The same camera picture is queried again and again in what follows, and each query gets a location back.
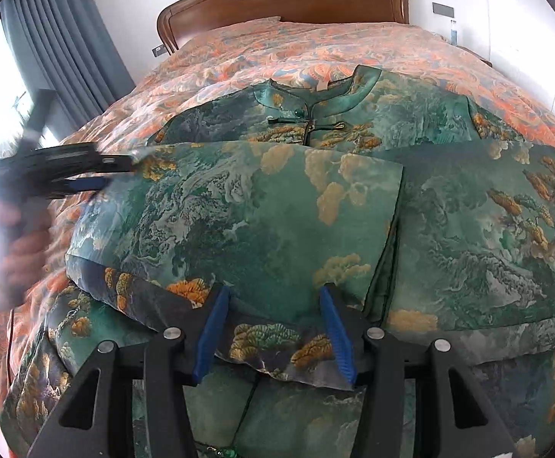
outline gray curtain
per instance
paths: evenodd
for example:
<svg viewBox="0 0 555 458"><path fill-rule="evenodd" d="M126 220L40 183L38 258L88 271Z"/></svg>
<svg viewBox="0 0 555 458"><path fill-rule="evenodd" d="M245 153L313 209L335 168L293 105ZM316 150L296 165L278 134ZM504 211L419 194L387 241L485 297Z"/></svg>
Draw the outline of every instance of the gray curtain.
<svg viewBox="0 0 555 458"><path fill-rule="evenodd" d="M58 93L47 123L57 139L133 90L93 0L2 0L0 11L28 91Z"/></svg>

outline human hand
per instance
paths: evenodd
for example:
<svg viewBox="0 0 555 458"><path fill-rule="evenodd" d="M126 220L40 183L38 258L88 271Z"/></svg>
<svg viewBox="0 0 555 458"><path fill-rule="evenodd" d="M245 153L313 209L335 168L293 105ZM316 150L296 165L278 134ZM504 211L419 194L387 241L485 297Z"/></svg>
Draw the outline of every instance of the human hand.
<svg viewBox="0 0 555 458"><path fill-rule="evenodd" d="M11 227L21 220L19 210L0 202L0 227ZM22 236L0 254L0 288L29 289L42 278L45 251L50 244L48 211L37 216L37 231Z"/></svg>
<svg viewBox="0 0 555 458"><path fill-rule="evenodd" d="M13 227L20 221L21 212L17 208L0 202L0 227ZM27 290L42 278L50 245L48 211L37 215L34 223L34 232L19 237L4 252L5 256L0 256L1 284Z"/></svg>

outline blue gripper pad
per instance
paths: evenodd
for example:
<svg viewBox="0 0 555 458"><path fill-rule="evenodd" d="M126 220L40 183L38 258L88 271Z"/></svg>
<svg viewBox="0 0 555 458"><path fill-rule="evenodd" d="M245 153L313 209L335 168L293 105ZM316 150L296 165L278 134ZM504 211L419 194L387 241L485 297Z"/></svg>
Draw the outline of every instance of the blue gripper pad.
<svg viewBox="0 0 555 458"><path fill-rule="evenodd" d="M70 189L78 193L83 191L98 191L105 188L109 183L110 179L104 176L79 177L78 179L67 181Z"/></svg>
<svg viewBox="0 0 555 458"><path fill-rule="evenodd" d="M339 312L332 302L331 294L326 286L323 286L319 291L319 308L322 312L322 318L324 318L326 333L331 341L332 352L335 355L339 371L353 385L358 374L354 364L352 342L345 331Z"/></svg>
<svg viewBox="0 0 555 458"><path fill-rule="evenodd" d="M210 371L211 363L214 360L216 345L218 344L218 337L223 332L224 322L229 312L230 295L231 290L227 286L223 286L218 293L214 308L207 318L207 322L203 327L203 332L199 337L199 342L197 343L197 359L195 361L195 368L193 369L193 380L197 384L199 384Z"/></svg>

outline bed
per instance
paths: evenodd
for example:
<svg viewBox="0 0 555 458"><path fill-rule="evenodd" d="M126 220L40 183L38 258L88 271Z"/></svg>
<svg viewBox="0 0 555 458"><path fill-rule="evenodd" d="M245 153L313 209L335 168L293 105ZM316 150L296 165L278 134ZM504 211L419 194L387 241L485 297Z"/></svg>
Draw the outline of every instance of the bed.
<svg viewBox="0 0 555 458"><path fill-rule="evenodd" d="M409 24L409 0L180 0L159 14L156 30L173 53L199 33L276 15L308 24Z"/></svg>
<svg viewBox="0 0 555 458"><path fill-rule="evenodd" d="M128 153L179 113L250 85L273 79L289 87L317 88L367 65L465 95L527 142L555 147L554 115L471 53L410 26L408 0L180 0L160 12L157 32L170 57L66 143L93 141L102 151ZM77 195L51 205L55 224L47 276L15 312L10 360L8 314L0 313L2 427L18 453L25 452L51 407L34 406L29 399L47 393L49 366L43 365L38 347L50 344L47 312L71 287L65 253L88 198ZM15 375L12 388L8 370ZM67 387L68 373L63 373L62 385L49 391L53 403ZM546 448L548 439L539 447Z"/></svg>

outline black gripper frame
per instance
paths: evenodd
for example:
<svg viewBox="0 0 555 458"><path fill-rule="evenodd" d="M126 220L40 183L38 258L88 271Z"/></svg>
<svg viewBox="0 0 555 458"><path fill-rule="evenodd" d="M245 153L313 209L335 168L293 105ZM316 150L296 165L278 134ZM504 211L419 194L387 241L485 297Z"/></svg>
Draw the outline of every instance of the black gripper frame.
<svg viewBox="0 0 555 458"><path fill-rule="evenodd" d="M517 458L495 408L446 340L426 347L383 329L373 339L367 330L377 326L347 307L334 284L324 287L352 341L355 385L367 386L351 458L400 456L405 379L416 381L414 458Z"/></svg>
<svg viewBox="0 0 555 458"><path fill-rule="evenodd" d="M203 345L202 333L215 324L217 337L227 308L228 288L215 284L201 308L181 317L178 337L171 328L142 344L119 348L113 341L99 343L50 413L28 458L133 458L135 379L144 380L152 458L197 458L183 386L196 386L204 375L196 374L199 350L213 357L215 345ZM205 362L209 369L211 359Z"/></svg>

